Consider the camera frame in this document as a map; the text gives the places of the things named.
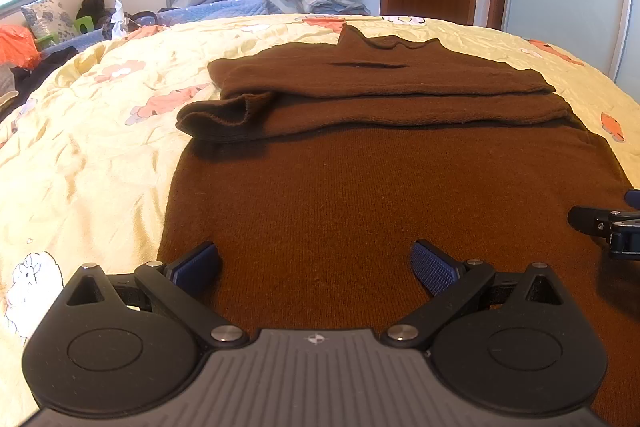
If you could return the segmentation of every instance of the textured blue pad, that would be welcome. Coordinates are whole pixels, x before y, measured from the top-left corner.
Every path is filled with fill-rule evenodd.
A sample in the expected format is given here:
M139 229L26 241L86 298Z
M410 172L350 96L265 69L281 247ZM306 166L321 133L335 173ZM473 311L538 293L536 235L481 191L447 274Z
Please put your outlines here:
M220 266L216 245L207 241L168 265L165 274L178 288L197 296L214 281Z
M432 295L446 290L460 279L464 271L462 263L454 261L433 245L418 241L411 250L411 268Z
M640 210L640 190L628 190L625 194L625 203Z

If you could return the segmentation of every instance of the pillow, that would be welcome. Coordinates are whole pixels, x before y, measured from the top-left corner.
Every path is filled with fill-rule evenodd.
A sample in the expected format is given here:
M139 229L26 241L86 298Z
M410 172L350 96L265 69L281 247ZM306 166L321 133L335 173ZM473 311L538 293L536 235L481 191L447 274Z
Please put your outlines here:
M56 33L60 42L64 42L80 34L59 0L38 0L21 9L36 39Z

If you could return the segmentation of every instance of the yellow bedsheet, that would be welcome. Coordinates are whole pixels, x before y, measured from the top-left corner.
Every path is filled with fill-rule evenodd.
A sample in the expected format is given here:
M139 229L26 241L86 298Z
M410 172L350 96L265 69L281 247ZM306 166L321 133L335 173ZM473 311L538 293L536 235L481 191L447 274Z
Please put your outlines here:
M367 37L438 38L453 51L539 71L640 187L640 106L575 57L486 28L345 19ZM53 73L0 124L0 426L36 409L20 370L22 345L63 282L87 261L126 273L156 257L170 182L190 139L175 128L177 111L219 96L207 64L286 42L335 44L342 24L259 16L103 42ZM313 74L300 71L301 81Z

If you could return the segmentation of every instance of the knit fabric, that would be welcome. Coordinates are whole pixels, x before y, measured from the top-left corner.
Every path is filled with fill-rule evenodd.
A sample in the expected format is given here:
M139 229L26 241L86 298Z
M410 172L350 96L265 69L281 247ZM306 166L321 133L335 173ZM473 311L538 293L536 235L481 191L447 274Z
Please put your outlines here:
M213 241L215 311L251 332L383 331L428 300L416 239L499 271L545 261L609 355L594 409L638 425L640 284L619 284L635 267L566 219L575 204L628 208L631 187L539 73L348 26L337 46L285 44L209 71L223 100L178 115L194 139L158 258Z

